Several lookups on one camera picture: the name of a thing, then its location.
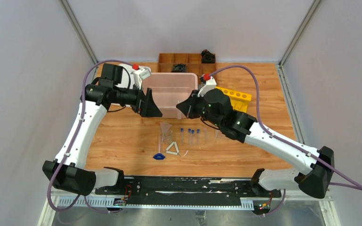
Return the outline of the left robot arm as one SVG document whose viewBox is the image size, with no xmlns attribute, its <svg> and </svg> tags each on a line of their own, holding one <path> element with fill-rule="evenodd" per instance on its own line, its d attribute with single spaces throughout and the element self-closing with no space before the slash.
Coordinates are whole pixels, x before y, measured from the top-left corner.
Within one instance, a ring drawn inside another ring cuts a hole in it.
<svg viewBox="0 0 362 226">
<path fill-rule="evenodd" d="M 108 61 L 101 63 L 101 76 L 84 83 L 77 117 L 69 136 L 54 160 L 45 161 L 42 171 L 49 179 L 49 188 L 87 196 L 94 189 L 107 187 L 113 194 L 125 190 L 124 172 L 105 167 L 97 171 L 85 169 L 86 159 L 99 124 L 112 104 L 130 106 L 141 117 L 162 117 L 153 100 L 153 90 L 142 82 L 151 75 L 147 67 L 130 65 L 128 71 Z"/>
</svg>

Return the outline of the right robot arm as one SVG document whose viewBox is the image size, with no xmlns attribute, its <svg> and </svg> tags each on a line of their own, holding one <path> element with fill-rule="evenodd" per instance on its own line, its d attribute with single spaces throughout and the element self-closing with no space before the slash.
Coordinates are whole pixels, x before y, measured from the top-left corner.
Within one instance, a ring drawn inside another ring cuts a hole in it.
<svg viewBox="0 0 362 226">
<path fill-rule="evenodd" d="M 227 138 L 264 149 L 292 165 L 291 169 L 258 169 L 250 184 L 255 196 L 274 189 L 300 189 L 313 198 L 325 197 L 335 165 L 334 151 L 329 147 L 303 145 L 269 129 L 254 116 L 234 110 L 230 98 L 218 89 L 202 97 L 194 90 L 176 107 L 187 118 L 208 121 Z"/>
</svg>

